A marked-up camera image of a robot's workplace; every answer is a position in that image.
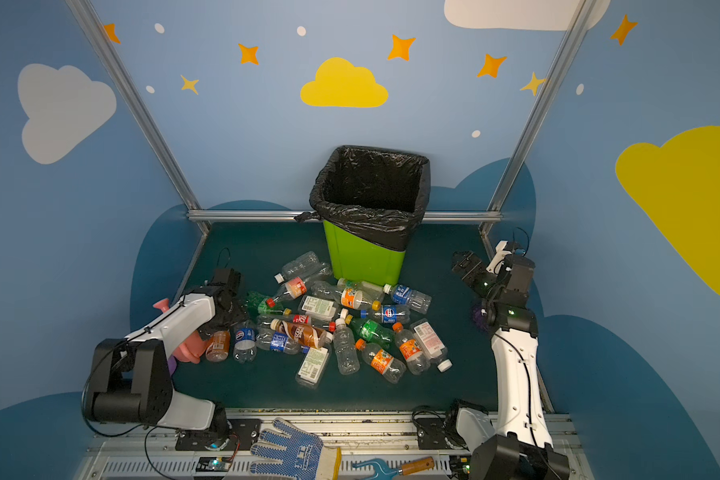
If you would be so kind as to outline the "brown label drink bottle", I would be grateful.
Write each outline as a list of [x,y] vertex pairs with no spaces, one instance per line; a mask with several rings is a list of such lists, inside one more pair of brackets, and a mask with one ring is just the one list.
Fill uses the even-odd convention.
[[270,328],[309,348],[322,348],[333,341],[332,333],[304,323],[274,319]]

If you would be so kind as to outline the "red coca cola bottle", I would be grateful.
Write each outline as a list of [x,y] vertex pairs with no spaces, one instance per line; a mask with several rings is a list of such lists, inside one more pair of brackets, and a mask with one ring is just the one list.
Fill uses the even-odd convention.
[[335,322],[332,320],[321,320],[316,319],[309,315],[259,315],[256,319],[256,323],[260,327],[272,328],[272,322],[274,320],[288,321],[291,323],[307,324],[312,327],[320,328],[328,332],[335,331]]

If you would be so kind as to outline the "pink label square bottle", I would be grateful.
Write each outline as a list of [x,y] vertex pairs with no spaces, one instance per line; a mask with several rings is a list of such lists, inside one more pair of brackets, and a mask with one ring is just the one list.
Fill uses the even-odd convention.
[[442,373],[452,367],[447,347],[427,319],[412,323],[411,330],[425,356],[433,366]]

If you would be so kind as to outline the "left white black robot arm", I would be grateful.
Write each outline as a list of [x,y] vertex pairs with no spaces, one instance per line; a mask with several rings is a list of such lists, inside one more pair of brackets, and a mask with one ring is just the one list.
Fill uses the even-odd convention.
[[168,359],[192,334],[213,334],[246,317],[241,280],[240,272],[218,268],[151,323],[100,342],[81,397],[85,421],[174,429],[196,435],[200,450],[223,449],[231,432],[222,405],[176,391]]

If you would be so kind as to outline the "square bottle white label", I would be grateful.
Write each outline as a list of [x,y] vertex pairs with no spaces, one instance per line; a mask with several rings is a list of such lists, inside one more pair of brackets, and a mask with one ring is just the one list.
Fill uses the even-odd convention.
[[315,389],[328,366],[330,352],[328,346],[321,348],[305,347],[304,360],[295,376],[296,382],[304,387]]

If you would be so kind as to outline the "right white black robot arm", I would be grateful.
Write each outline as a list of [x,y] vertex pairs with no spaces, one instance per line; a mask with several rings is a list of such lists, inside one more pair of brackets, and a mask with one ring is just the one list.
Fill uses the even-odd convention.
[[452,256],[452,272],[479,297],[472,319],[490,337],[496,364],[494,423],[472,407],[458,409],[455,427],[471,457],[471,479],[568,479],[568,457],[554,450],[538,379],[539,329],[527,307],[535,269],[506,252],[487,265],[471,251]]

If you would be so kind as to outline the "small pepsi bottle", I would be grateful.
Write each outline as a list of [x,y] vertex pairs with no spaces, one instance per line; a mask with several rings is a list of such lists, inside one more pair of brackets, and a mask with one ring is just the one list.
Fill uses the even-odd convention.
[[257,354],[255,324],[251,320],[238,323],[233,331],[233,358],[238,363],[252,362]]

